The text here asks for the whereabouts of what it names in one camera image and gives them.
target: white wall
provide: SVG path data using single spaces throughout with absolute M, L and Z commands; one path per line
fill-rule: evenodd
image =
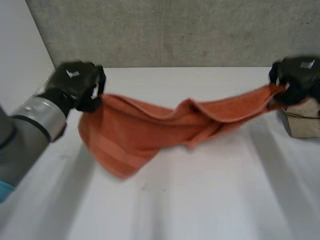
M 0 1 L 0 104 L 12 112 L 54 68 L 24 0 Z

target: orange towel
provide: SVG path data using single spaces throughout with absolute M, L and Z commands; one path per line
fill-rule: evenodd
M 218 101 L 186 99 L 168 109 L 129 97 L 104 94 L 102 106 L 84 113 L 80 136 L 99 163 L 119 178 L 127 178 L 150 161 L 161 148 L 193 147 L 239 128 L 281 104 L 269 105 L 283 86 L 266 85 L 240 96 Z

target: cardboard box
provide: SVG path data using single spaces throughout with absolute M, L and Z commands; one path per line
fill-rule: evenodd
M 320 137 L 319 104 L 314 99 L 310 99 L 305 104 L 281 110 L 278 115 L 291 137 Z

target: gray robot arm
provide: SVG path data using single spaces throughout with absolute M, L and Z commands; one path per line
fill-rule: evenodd
M 51 101 L 31 97 L 12 117 L 0 108 L 0 202 L 28 173 L 66 125 L 66 116 Z
M 62 136 L 69 111 L 95 111 L 104 90 L 102 66 L 62 64 L 50 77 L 45 92 L 30 97 L 11 116 L 0 106 L 0 203 L 5 201 L 47 146 Z

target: towel fold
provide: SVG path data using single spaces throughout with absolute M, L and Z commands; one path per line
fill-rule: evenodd
M 198 143 L 239 128 L 249 120 L 284 108 L 269 104 L 285 87 L 266 85 L 217 101 L 182 101 L 175 109 L 126 96 L 104 94 L 102 106 L 84 113 L 79 134 L 97 161 L 118 178 L 127 178 L 161 148 Z

